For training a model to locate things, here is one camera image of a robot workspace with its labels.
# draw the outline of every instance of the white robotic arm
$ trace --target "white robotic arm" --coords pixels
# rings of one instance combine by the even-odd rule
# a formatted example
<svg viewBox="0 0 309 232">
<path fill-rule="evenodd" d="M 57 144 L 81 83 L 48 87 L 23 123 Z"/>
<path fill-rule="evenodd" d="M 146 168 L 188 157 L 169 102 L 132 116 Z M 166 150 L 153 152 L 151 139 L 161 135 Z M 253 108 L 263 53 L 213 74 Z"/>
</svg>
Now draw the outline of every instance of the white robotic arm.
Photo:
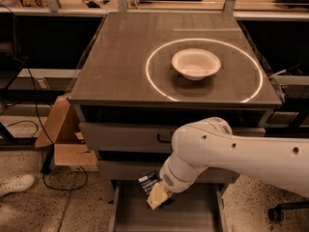
<svg viewBox="0 0 309 232">
<path fill-rule="evenodd" d="M 164 202 L 162 192 L 169 197 L 186 190 L 209 167 L 309 197 L 309 139 L 234 136 L 226 121 L 214 117 L 178 128 L 172 147 L 159 173 L 160 191 L 154 187 L 148 200 L 153 209 Z"/>
</svg>

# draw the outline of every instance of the white shoe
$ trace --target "white shoe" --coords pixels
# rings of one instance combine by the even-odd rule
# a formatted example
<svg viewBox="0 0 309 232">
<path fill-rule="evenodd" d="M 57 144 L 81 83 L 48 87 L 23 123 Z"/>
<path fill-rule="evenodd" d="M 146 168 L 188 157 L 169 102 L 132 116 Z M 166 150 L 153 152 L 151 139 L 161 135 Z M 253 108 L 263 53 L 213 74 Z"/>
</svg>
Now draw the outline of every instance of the white shoe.
<svg viewBox="0 0 309 232">
<path fill-rule="evenodd" d="M 31 187 L 36 178 L 31 174 L 18 175 L 8 179 L 0 179 L 0 197 L 11 192 L 23 192 Z"/>
</svg>

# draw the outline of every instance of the bowl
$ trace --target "bowl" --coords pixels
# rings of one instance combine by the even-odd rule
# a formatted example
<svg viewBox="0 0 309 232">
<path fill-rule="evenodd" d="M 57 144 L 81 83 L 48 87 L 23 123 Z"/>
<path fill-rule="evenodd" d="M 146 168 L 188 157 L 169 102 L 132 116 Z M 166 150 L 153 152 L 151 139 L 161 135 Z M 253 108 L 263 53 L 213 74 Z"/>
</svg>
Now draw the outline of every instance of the bowl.
<svg viewBox="0 0 309 232">
<path fill-rule="evenodd" d="M 201 80 L 220 70 L 220 60 L 211 52 L 190 48 L 177 52 L 173 59 L 174 69 L 189 80 Z"/>
</svg>

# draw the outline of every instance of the brown box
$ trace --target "brown box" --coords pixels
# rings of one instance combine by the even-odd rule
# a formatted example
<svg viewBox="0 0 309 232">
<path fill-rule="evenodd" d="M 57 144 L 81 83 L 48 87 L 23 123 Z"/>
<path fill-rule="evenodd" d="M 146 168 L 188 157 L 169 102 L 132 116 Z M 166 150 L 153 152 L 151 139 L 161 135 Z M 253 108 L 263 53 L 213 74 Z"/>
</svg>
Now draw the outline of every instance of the brown box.
<svg viewBox="0 0 309 232">
<path fill-rule="evenodd" d="M 68 96 L 69 94 L 66 94 L 57 98 L 35 146 L 41 148 L 54 143 L 56 166 L 69 166 L 74 170 L 82 166 L 88 171 L 98 171 L 95 153 L 89 151 L 83 140 L 80 140 L 79 119 L 68 101 Z"/>
</svg>

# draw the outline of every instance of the concrete floor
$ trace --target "concrete floor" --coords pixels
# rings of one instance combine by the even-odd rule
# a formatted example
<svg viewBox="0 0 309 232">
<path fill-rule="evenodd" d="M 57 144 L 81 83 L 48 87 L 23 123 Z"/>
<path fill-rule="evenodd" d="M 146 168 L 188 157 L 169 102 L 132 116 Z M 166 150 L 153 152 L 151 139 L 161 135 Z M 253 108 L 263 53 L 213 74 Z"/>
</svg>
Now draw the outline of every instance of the concrete floor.
<svg viewBox="0 0 309 232">
<path fill-rule="evenodd" d="M 34 113 L 27 120 L 38 123 Z M 21 120 L 11 113 L 0 117 L 4 125 Z M 11 129 L 15 136 L 27 136 L 32 125 Z M 0 231 L 108 231 L 113 206 L 113 190 L 98 172 L 87 172 L 84 188 L 67 191 L 47 188 L 40 174 L 41 152 L 33 147 L 0 146 L 0 178 L 31 173 L 36 183 L 27 191 L 12 193 L 0 199 Z M 85 180 L 83 172 L 52 171 L 46 182 L 60 189 L 79 187 Z M 285 211 L 280 223 L 270 222 L 267 210 L 278 203 L 304 198 L 260 181 L 240 176 L 223 195 L 228 232 L 305 232 L 309 231 L 309 209 Z"/>
</svg>

